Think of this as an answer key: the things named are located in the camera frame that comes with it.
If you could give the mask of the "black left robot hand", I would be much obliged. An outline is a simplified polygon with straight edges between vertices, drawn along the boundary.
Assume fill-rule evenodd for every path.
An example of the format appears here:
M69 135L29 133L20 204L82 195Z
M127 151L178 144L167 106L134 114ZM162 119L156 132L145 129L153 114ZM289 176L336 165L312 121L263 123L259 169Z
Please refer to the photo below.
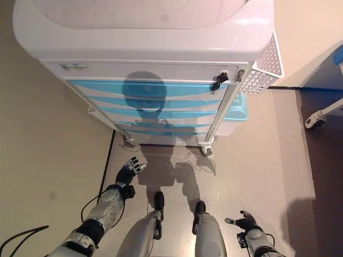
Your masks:
M121 187L130 185L133 178L140 174L146 167L147 164L139 164L139 159L136 157L130 158L118 172L115 184Z

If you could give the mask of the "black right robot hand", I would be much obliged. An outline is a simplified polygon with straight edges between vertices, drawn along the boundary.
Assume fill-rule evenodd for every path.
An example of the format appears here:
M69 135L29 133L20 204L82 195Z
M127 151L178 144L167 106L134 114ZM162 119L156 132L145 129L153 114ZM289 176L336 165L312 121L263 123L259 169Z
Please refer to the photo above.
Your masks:
M233 218L226 217L225 222L230 225L235 225L246 232L252 229L258 228L258 224L255 218L248 211L241 210L240 214L242 214L243 216L242 218L233 219Z

